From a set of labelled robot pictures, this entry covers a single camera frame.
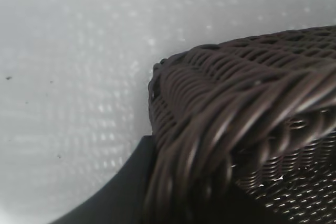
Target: dark brown wicker basket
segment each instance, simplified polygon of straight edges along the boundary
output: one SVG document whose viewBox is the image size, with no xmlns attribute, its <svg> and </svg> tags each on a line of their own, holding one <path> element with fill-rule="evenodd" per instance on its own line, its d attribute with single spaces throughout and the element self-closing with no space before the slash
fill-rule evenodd
<svg viewBox="0 0 336 224">
<path fill-rule="evenodd" d="M 336 223 L 336 27 L 202 45 L 154 66 L 144 223 L 187 223 L 234 182 L 298 223 Z"/>
</svg>

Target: woven wicker strand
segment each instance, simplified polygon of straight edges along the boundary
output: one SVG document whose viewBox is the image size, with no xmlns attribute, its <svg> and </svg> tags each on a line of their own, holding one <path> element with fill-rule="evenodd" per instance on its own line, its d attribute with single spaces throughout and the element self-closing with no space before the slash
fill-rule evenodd
<svg viewBox="0 0 336 224">
<path fill-rule="evenodd" d="M 331 163 L 336 27 L 198 46 L 156 64 L 149 92 L 158 157 L 144 223 L 192 220 L 231 181 L 256 194 Z"/>
</svg>

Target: white fabric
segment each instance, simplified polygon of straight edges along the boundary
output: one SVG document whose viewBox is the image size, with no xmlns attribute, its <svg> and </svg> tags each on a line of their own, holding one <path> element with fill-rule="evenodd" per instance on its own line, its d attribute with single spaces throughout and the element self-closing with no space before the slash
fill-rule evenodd
<svg viewBox="0 0 336 224">
<path fill-rule="evenodd" d="M 113 177 L 151 133 L 146 85 L 161 58 L 336 24 L 335 7 L 335 0 L 0 0 L 0 223 L 47 223 Z"/>
</svg>

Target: black plastic object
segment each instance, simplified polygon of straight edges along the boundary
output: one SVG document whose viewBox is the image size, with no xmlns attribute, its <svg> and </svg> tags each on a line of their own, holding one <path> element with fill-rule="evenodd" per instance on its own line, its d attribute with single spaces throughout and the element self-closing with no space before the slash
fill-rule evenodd
<svg viewBox="0 0 336 224">
<path fill-rule="evenodd" d="M 146 186 L 155 162 L 155 146 L 145 136 L 101 190 L 51 224 L 140 224 Z"/>
</svg>

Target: white textured surface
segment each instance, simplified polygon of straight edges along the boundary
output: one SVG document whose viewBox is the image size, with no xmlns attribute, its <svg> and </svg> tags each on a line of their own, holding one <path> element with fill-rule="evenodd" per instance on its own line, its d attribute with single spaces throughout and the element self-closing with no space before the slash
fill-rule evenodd
<svg viewBox="0 0 336 224">
<path fill-rule="evenodd" d="M 0 16 L 0 223 L 44 224 L 94 194 L 150 133 L 155 62 L 336 24 L 336 2 L 0 0 Z"/>
</svg>

